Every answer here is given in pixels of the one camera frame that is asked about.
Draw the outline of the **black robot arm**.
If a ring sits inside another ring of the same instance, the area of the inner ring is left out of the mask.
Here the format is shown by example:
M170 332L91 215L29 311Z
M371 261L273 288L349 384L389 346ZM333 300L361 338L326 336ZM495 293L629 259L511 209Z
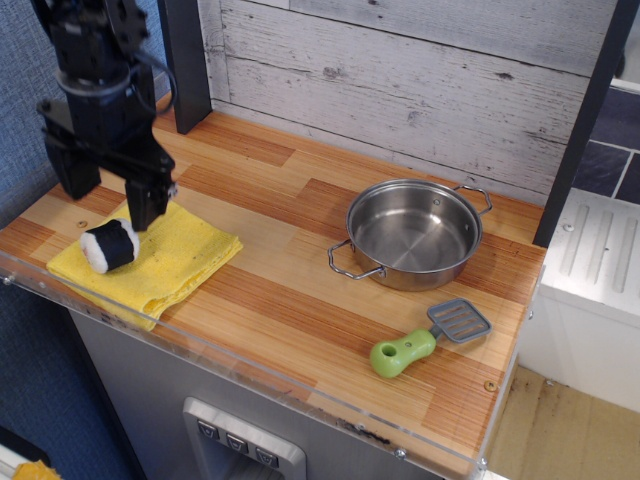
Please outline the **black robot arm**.
M101 182L102 170L125 181L130 221L146 230L176 193L174 160L154 138L153 71L162 63L141 48L146 13L133 1L35 1L52 45L63 101L37 106L45 146L74 200Z

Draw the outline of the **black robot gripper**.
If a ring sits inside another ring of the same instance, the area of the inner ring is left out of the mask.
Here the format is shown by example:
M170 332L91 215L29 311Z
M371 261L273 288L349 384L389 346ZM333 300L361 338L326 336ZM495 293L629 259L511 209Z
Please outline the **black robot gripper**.
M64 101L43 100L49 160L64 191L80 200L101 183L106 169L126 180L133 230L144 232L164 215L176 191L175 163L152 133L158 114L152 69L119 64L110 78L88 79L59 68Z

